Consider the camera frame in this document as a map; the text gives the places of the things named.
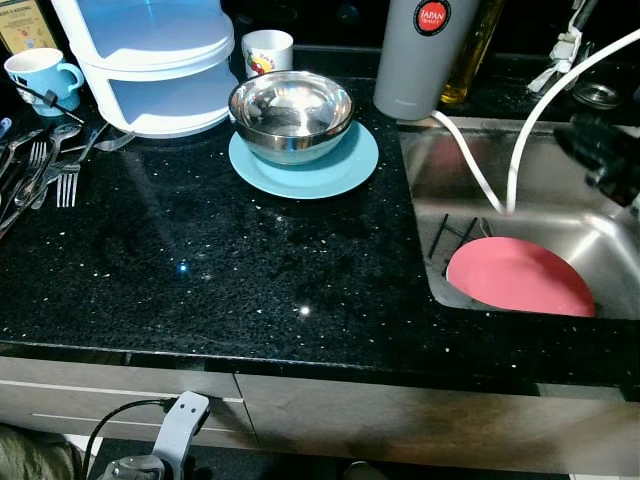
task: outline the blue mug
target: blue mug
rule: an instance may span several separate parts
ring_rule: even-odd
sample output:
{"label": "blue mug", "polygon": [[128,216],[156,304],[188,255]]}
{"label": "blue mug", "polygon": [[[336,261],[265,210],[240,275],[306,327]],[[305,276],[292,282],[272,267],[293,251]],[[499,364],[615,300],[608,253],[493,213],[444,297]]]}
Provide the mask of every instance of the blue mug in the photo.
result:
{"label": "blue mug", "polygon": [[[34,48],[16,53],[4,62],[4,69],[16,84],[30,88],[40,95],[51,90],[58,96],[58,105],[74,110],[79,104],[78,88],[84,83],[84,76],[78,67],[64,63],[64,56],[55,48]],[[38,115],[56,117],[62,112],[55,107],[47,107],[44,102],[29,92],[18,89],[18,93],[30,103]]]}

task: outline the red logo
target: red logo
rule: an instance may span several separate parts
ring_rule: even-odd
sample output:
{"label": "red logo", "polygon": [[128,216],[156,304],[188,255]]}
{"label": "red logo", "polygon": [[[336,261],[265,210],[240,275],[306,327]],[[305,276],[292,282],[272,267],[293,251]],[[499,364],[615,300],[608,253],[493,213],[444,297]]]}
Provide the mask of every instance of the red logo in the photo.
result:
{"label": "red logo", "polygon": [[420,35],[435,35],[447,26],[450,15],[447,0],[423,0],[416,8],[414,25]]}

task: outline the mug handle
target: mug handle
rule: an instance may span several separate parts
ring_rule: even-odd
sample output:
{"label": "mug handle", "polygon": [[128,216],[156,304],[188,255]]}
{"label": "mug handle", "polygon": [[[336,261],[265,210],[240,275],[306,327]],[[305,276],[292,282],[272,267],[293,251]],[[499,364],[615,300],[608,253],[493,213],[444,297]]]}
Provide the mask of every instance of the mug handle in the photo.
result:
{"label": "mug handle", "polygon": [[82,72],[80,71],[80,69],[75,65],[72,65],[70,63],[59,63],[57,68],[58,68],[58,71],[67,70],[68,72],[71,72],[71,75],[76,77],[76,83],[74,83],[73,85],[69,85],[67,87],[67,90],[69,91],[69,93],[73,92],[77,88],[80,88],[84,83],[84,75],[82,75]]}

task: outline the stainless steel bowl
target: stainless steel bowl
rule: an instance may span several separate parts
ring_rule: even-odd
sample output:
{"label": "stainless steel bowl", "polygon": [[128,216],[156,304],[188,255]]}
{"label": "stainless steel bowl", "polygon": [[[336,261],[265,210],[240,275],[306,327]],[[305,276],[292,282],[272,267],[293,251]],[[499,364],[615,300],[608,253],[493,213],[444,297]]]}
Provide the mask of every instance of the stainless steel bowl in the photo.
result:
{"label": "stainless steel bowl", "polygon": [[353,100],[333,80],[309,72],[254,77],[229,97],[238,134],[272,162],[312,162],[335,147],[351,125]]}

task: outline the sink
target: sink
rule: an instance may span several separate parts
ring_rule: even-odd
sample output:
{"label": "sink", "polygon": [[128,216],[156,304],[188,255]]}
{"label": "sink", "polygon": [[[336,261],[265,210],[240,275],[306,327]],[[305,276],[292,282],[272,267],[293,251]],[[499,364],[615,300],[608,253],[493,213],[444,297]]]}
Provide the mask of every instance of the sink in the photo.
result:
{"label": "sink", "polygon": [[[452,120],[504,199],[511,152],[523,122]],[[585,169],[555,143],[557,125],[539,122],[529,137],[516,212],[510,217],[493,210],[447,130],[430,119],[400,125],[429,285],[441,304],[499,310],[471,299],[444,278],[451,255],[462,244],[495,235],[537,243],[568,262],[589,285],[597,317],[640,319],[638,218],[585,184]]]}

